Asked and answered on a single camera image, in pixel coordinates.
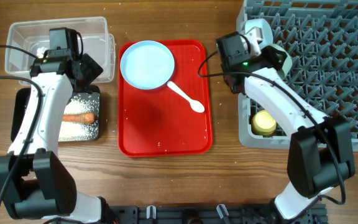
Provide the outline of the white rice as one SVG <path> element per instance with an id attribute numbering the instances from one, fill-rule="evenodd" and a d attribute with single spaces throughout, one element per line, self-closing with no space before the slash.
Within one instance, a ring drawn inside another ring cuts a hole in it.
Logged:
<path id="1" fill-rule="evenodd" d="M 93 113 L 96 121 L 91 124 L 63 121 L 59 142 L 94 141 L 99 138 L 100 93 L 77 93 L 66 105 L 64 115 Z"/>

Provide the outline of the white tissue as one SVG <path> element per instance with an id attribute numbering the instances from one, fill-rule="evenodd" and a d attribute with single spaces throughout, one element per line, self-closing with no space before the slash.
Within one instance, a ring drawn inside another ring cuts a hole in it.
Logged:
<path id="1" fill-rule="evenodd" d="M 47 52 L 48 52 L 47 47 L 40 47 L 40 48 L 37 49 L 36 55 L 37 55 L 38 58 L 44 58 L 44 57 L 46 57 Z"/>

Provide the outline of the light blue bowl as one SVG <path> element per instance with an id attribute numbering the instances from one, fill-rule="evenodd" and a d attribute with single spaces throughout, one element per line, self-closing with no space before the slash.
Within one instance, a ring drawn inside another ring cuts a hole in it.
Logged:
<path id="1" fill-rule="evenodd" d="M 272 44 L 273 34 L 270 24 L 265 19 L 250 19 L 245 24 L 245 34 L 247 34 L 254 27 L 260 28 L 262 33 L 262 40 L 258 41 L 259 45 Z"/>

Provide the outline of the green bowl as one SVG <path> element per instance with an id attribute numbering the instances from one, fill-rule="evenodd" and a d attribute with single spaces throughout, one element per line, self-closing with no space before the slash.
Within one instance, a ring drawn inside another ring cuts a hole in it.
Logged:
<path id="1" fill-rule="evenodd" d="M 277 68 L 278 76 L 284 80 L 289 74 L 293 65 L 292 59 L 287 51 L 277 44 L 270 44 L 276 50 L 276 56 L 278 57 L 278 64 L 280 69 Z"/>

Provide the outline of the white plastic spoon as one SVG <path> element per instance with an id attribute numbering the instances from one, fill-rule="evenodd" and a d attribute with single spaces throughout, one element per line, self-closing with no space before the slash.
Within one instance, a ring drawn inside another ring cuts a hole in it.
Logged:
<path id="1" fill-rule="evenodd" d="M 190 98 L 179 86 L 177 86 L 173 81 L 168 81 L 167 86 L 173 90 L 176 94 L 180 95 L 187 102 L 189 102 L 190 107 L 193 111 L 197 113 L 204 113 L 205 108 L 202 103 L 197 100 Z"/>

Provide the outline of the yellow plastic cup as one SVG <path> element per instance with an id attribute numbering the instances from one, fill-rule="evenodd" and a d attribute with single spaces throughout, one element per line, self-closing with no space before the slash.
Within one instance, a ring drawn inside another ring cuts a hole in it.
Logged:
<path id="1" fill-rule="evenodd" d="M 251 128 L 256 135 L 271 136 L 277 128 L 277 122 L 267 110 L 261 110 L 253 116 Z"/>

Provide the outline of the light blue plate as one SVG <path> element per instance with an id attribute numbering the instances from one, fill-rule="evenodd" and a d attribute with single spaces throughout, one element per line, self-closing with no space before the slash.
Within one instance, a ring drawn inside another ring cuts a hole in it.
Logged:
<path id="1" fill-rule="evenodd" d="M 140 90 L 153 90 L 166 84 L 175 70 L 172 52 L 160 42 L 143 40 L 128 47 L 120 62 L 123 78 Z"/>

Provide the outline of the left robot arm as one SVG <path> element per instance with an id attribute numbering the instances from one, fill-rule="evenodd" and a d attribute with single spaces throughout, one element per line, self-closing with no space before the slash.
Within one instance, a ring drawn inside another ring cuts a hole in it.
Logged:
<path id="1" fill-rule="evenodd" d="M 49 39 L 50 48 L 30 67 L 32 88 L 19 132 L 0 156 L 0 208 L 15 220 L 117 223 L 104 198 L 77 190 L 57 152 L 66 105 L 103 70 L 84 53 L 76 30 L 50 29 Z"/>

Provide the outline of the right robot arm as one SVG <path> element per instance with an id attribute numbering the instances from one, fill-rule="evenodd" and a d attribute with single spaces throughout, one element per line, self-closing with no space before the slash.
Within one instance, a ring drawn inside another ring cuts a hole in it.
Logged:
<path id="1" fill-rule="evenodd" d="M 258 102 L 290 137 L 284 191 L 273 200 L 276 218 L 291 223 L 318 200 L 326 198 L 342 205 L 344 182 L 356 172 L 349 122 L 328 116 L 301 98 L 284 81 L 292 66 L 285 49 L 276 44 L 261 47 L 262 34 L 252 29 L 216 41 L 223 77 L 233 93 Z M 341 199 L 327 195 L 339 187 Z"/>

